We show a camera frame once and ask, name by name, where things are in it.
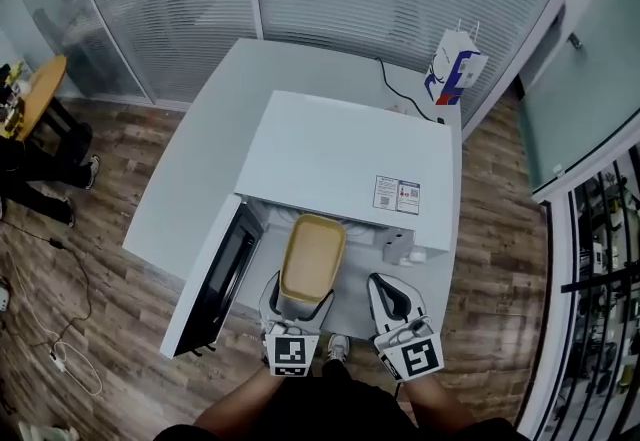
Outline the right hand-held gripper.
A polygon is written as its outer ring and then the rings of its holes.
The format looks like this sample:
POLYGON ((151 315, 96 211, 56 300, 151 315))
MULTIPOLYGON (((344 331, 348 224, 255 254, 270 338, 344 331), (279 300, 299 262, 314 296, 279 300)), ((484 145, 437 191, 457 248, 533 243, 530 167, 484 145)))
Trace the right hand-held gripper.
POLYGON ((369 276, 367 287, 378 334, 373 344, 395 381, 408 382, 443 369, 440 333, 425 315, 420 292, 397 277, 377 273, 369 276), (408 323, 398 327, 401 321, 408 323))

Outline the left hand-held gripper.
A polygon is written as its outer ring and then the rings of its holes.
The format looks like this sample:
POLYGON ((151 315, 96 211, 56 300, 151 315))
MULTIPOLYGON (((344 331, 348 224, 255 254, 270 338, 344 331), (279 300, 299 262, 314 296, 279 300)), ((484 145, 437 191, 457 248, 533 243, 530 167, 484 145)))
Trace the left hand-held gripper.
POLYGON ((295 322, 281 319, 277 308, 280 273, 265 285, 259 300, 264 346, 270 373, 280 377, 305 377, 311 367, 322 325, 331 309, 333 290, 317 303, 295 301, 295 322))

